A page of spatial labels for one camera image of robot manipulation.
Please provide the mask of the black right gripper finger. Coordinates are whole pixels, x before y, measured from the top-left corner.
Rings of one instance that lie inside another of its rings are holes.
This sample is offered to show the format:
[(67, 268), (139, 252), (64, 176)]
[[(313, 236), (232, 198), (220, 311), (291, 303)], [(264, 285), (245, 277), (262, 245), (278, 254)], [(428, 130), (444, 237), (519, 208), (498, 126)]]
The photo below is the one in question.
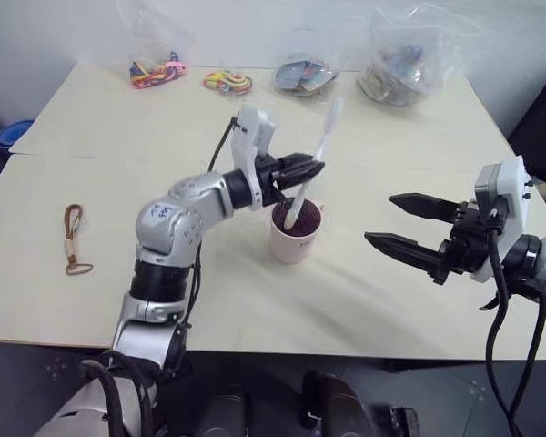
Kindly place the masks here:
[(389, 202), (405, 212), (423, 219), (436, 219), (446, 223), (453, 223), (458, 203), (421, 193), (403, 193), (392, 195)]
[(438, 251), (424, 248), (417, 241), (397, 234), (365, 232), (364, 238), (381, 253), (429, 274), (443, 261), (443, 256)]

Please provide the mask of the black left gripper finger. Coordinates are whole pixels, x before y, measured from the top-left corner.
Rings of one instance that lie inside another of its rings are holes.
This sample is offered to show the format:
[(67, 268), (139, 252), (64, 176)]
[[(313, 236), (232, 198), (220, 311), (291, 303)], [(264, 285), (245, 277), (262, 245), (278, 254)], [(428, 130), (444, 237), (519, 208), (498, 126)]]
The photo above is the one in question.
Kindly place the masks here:
[(277, 187), (278, 189), (289, 189), (302, 185), (303, 183), (309, 182), (318, 173), (319, 170), (292, 170), (278, 172)]
[(326, 163), (304, 153), (293, 153), (280, 159), (280, 172), (289, 176), (316, 176)]

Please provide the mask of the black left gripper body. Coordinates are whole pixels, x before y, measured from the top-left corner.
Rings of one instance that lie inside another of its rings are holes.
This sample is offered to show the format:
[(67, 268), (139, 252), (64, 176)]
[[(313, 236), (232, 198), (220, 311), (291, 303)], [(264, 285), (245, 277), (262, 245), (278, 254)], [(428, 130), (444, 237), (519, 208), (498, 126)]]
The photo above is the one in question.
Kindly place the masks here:
[(282, 204), (287, 198), (275, 186), (274, 175), (286, 166), (284, 158), (273, 158), (271, 155), (257, 156), (255, 160), (256, 174), (262, 193), (262, 206)]

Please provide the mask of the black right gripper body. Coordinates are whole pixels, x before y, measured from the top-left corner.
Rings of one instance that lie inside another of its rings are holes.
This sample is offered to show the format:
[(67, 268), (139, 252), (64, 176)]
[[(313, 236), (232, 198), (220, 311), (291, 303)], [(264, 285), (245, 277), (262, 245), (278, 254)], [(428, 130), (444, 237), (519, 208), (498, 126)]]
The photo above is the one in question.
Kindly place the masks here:
[(451, 272), (477, 271), (488, 257), (486, 222), (477, 208), (461, 202), (452, 217), (450, 235), (440, 243), (440, 261), (431, 272), (433, 281), (442, 285)]

